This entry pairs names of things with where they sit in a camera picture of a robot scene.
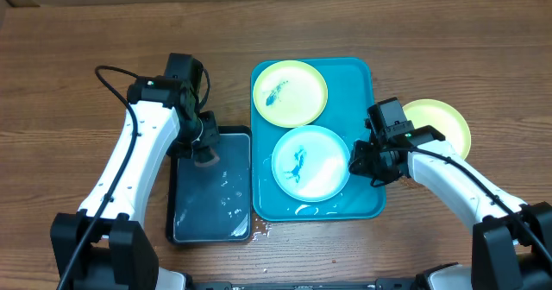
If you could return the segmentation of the orange green sponge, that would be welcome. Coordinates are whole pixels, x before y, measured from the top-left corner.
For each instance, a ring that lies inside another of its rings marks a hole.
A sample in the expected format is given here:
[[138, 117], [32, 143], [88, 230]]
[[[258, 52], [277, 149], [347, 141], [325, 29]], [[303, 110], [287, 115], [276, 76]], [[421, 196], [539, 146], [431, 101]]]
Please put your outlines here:
[[217, 164], [220, 157], [213, 148], [201, 148], [193, 155], [193, 162], [196, 167], [210, 167]]

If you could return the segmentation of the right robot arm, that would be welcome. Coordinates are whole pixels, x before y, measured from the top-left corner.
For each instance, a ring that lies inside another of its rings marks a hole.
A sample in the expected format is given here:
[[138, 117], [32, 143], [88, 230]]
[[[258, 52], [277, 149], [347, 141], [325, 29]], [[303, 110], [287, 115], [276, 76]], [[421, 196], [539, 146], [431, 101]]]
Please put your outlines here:
[[472, 263], [418, 274], [415, 289], [551, 289], [551, 205], [525, 203], [464, 161], [430, 126], [354, 143], [350, 173], [373, 187], [407, 177], [433, 192], [471, 231]]

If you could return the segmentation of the yellow plate with blue stain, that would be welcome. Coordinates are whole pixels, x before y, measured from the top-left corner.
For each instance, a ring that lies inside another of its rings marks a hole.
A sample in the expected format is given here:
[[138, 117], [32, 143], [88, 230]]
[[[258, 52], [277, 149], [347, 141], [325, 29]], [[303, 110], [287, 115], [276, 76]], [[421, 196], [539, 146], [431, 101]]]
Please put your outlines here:
[[316, 120], [328, 102], [323, 75], [306, 62], [278, 61], [254, 79], [252, 99], [258, 113], [282, 128], [297, 128]]

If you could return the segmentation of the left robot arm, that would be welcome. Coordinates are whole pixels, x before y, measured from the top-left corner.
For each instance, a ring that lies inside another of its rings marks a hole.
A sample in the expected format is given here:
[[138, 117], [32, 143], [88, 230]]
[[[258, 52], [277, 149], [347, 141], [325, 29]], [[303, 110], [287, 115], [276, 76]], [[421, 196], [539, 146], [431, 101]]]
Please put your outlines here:
[[162, 268], [143, 224], [166, 156], [210, 166], [219, 159], [216, 119], [205, 111], [210, 79], [189, 54], [171, 53], [163, 74], [133, 73], [116, 97], [125, 106], [120, 137], [87, 198], [74, 214], [59, 213], [50, 238], [60, 289], [191, 289], [192, 278]]

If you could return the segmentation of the light blue plate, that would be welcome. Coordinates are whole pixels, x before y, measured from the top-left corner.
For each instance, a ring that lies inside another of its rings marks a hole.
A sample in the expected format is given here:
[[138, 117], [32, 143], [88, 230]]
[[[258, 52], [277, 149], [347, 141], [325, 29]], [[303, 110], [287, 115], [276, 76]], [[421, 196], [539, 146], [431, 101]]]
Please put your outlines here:
[[277, 185], [290, 197], [322, 202], [347, 184], [348, 159], [348, 146], [339, 135], [322, 126], [306, 125], [278, 140], [271, 169]]

